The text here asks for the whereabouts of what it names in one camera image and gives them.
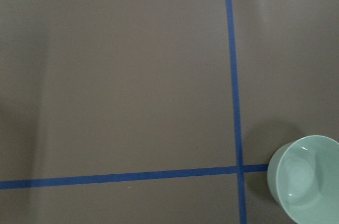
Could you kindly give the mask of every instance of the bowl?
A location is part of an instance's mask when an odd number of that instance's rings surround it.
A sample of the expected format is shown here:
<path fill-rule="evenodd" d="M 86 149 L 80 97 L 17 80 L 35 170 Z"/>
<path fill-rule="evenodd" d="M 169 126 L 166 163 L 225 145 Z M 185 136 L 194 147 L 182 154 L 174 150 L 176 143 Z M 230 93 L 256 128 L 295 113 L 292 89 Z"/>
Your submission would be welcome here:
<path fill-rule="evenodd" d="M 270 160 L 272 196 L 298 224 L 339 223 L 339 143 L 307 136 L 282 146 Z"/>

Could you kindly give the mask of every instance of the gray floor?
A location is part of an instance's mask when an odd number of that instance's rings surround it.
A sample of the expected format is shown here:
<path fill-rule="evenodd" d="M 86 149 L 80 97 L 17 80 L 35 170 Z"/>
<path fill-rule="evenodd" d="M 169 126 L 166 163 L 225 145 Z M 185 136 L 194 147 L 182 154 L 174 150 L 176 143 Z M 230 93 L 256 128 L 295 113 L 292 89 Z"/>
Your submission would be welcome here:
<path fill-rule="evenodd" d="M 235 166 L 225 0 L 0 0 L 0 181 Z M 338 0 L 233 0 L 244 164 L 339 139 Z M 293 223 L 266 172 L 247 223 Z M 236 174 L 0 190 L 0 222 L 239 223 Z"/>

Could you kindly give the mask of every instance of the blue painter's tape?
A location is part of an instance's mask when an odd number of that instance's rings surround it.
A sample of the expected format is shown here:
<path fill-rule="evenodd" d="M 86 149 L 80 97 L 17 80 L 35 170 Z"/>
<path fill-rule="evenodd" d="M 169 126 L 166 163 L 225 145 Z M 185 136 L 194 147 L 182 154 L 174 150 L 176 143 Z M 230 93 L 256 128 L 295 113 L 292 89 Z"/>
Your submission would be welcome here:
<path fill-rule="evenodd" d="M 240 118 L 238 71 L 237 71 L 237 57 L 236 57 L 232 0 L 226 0 L 226 11 L 227 11 L 228 42 L 229 42 L 231 82 L 232 82 L 232 94 L 233 94 L 234 134 L 235 134 L 235 147 L 236 147 L 236 158 L 237 158 L 237 168 L 238 168 L 237 175 L 238 175 L 239 217 L 240 217 L 240 223 L 246 224 L 247 216 L 246 216 L 246 201 L 245 201 L 242 127 L 241 127 L 241 118 Z"/>
<path fill-rule="evenodd" d="M 246 165 L 246 166 L 244 166 L 244 172 L 245 173 L 266 172 L 268 167 L 269 167 L 268 164 Z"/>
<path fill-rule="evenodd" d="M 155 172 L 140 172 L 140 173 L 126 173 L 126 174 L 90 175 L 90 176 L 45 178 L 45 179 L 33 179 L 33 180 L 2 181 L 0 182 L 0 190 L 78 185 L 78 184 L 94 184 L 94 183 L 113 183 L 113 182 L 153 180 L 153 179 L 165 179 L 165 178 L 206 176 L 206 175 L 225 175 L 225 174 L 236 174 L 236 173 L 237 173 L 237 167 L 211 167 L 211 168 L 181 169 L 181 170 L 171 170 L 171 171 L 155 171 Z"/>

